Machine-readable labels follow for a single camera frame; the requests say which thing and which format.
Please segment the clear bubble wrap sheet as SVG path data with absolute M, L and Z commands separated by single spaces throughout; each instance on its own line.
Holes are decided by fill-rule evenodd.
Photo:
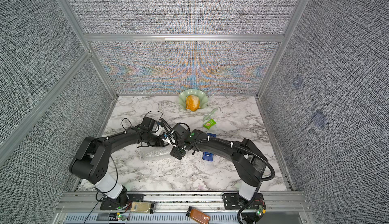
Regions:
M 139 152 L 139 159 L 142 161 L 153 161 L 171 158 L 171 151 L 174 147 L 167 146 L 163 148 L 146 148 Z

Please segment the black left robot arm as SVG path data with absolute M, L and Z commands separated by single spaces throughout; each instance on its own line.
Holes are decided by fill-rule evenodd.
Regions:
M 167 136 L 160 130 L 148 131 L 142 126 L 137 126 L 108 137 L 87 137 L 72 159 L 69 171 L 80 179 L 92 183 L 97 192 L 103 195 L 100 201 L 102 209 L 124 209 L 129 205 L 127 189 L 119 184 L 118 173 L 116 177 L 108 173 L 112 153 L 134 144 L 163 148 L 168 146 L 164 142 Z

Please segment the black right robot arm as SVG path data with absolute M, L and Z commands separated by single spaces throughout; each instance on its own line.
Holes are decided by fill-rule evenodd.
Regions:
M 241 205 L 255 201 L 263 182 L 275 177 L 275 170 L 265 155 L 249 139 L 241 142 L 213 137 L 203 131 L 190 132 L 180 124 L 164 133 L 174 146 L 171 155 L 181 160 L 188 151 L 207 152 L 231 161 L 241 179 L 238 200 Z

